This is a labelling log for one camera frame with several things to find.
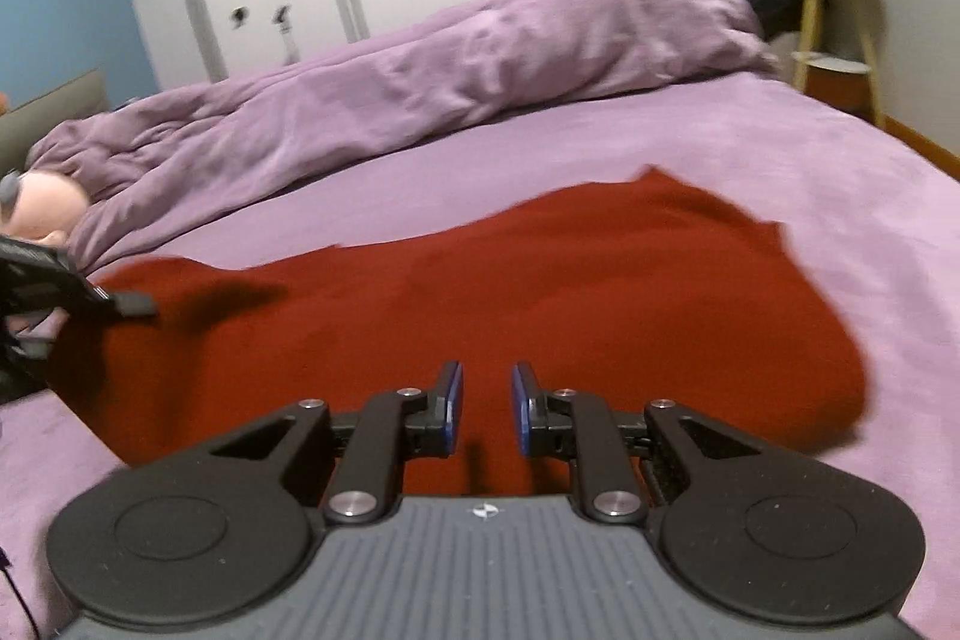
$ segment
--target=metal screw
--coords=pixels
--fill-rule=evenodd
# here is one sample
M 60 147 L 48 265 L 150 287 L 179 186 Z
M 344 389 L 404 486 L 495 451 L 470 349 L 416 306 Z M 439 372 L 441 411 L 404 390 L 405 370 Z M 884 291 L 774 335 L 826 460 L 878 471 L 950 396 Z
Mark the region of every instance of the metal screw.
M 337 515 L 355 518 L 373 512 L 376 509 L 376 497 L 366 491 L 341 491 L 330 497 L 328 506 Z
M 604 491 L 593 500 L 597 512 L 617 518 L 631 515 L 640 509 L 640 497 L 629 491 Z

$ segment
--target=red towel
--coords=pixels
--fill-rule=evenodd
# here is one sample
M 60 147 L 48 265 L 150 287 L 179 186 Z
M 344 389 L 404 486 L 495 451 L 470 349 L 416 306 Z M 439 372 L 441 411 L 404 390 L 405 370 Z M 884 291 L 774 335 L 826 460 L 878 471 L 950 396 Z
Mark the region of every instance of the red towel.
M 51 385 L 141 464 L 306 397 L 359 410 L 464 362 L 458 455 L 407 468 L 408 493 L 557 490 L 525 461 L 510 370 L 640 410 L 668 397 L 800 450 L 864 407 L 860 357 L 791 263 L 779 227 L 652 170 L 546 194 L 478 223 L 328 247 L 248 271 L 184 260 L 104 286 L 150 293 L 155 322 L 70 321 Z

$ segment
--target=headboard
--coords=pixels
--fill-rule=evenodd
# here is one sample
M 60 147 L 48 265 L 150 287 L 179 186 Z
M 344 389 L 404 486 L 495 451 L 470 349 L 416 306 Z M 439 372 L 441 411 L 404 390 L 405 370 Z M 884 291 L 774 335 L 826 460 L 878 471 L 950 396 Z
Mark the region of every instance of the headboard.
M 0 116 L 0 175 L 22 170 L 32 145 L 62 121 L 88 118 L 107 110 L 104 76 L 94 70 Z

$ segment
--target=wooden floor trim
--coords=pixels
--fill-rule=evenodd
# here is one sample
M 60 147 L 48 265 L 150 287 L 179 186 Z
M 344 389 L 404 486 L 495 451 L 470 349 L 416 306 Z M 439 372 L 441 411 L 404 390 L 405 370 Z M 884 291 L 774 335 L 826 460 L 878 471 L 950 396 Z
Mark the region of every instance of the wooden floor trim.
M 947 172 L 954 180 L 960 181 L 960 156 L 954 155 L 947 148 L 941 148 L 935 142 L 928 140 L 923 134 L 914 131 L 910 126 L 895 121 L 888 116 L 887 133 L 896 137 L 909 148 L 920 153 L 933 166 Z

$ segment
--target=black cable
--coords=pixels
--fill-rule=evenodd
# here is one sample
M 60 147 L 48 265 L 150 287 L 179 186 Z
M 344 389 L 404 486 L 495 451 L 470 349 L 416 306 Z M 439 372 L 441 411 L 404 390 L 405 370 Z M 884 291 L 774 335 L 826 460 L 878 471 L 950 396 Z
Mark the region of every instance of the black cable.
M 40 627 L 37 627 L 37 620 L 34 618 L 34 615 L 30 613 L 30 608 L 27 607 L 27 602 L 23 599 L 20 589 L 18 589 L 13 582 L 13 577 L 8 569 L 9 566 L 10 559 L 7 557 L 7 554 L 4 553 L 4 550 L 0 548 L 0 570 L 3 571 L 4 578 L 6 578 L 7 583 L 10 584 L 10 589 L 13 591 L 13 595 L 16 597 L 18 603 L 20 603 L 20 607 L 23 610 L 23 614 L 27 617 L 27 621 L 30 622 L 30 628 L 34 631 L 34 637 L 37 640 L 42 640 L 40 637 Z

